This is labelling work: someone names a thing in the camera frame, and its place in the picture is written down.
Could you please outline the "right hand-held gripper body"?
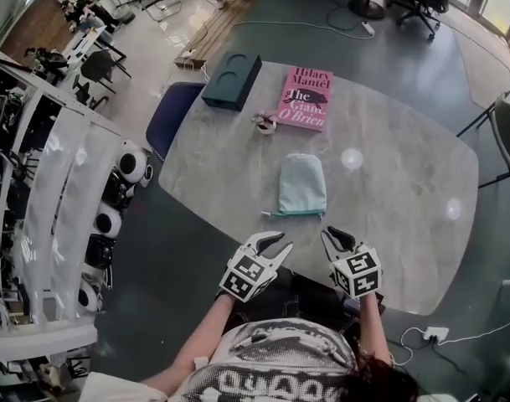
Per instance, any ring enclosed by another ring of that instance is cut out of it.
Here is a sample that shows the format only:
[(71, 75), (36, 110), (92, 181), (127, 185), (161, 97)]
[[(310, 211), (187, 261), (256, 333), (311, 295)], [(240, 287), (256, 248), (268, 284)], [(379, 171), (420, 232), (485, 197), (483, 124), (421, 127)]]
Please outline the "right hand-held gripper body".
[(382, 269), (376, 249), (361, 244), (356, 251), (330, 264), (335, 284), (352, 299), (376, 292), (382, 283)]

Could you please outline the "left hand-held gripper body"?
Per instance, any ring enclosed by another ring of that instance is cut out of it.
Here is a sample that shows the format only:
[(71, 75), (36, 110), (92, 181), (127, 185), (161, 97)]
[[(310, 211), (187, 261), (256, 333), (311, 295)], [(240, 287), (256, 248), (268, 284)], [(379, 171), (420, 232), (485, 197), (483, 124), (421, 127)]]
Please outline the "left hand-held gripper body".
[(268, 257), (257, 255), (256, 234), (251, 235), (228, 260), (219, 289), (247, 302), (260, 294), (270, 283), (276, 271), (269, 267)]

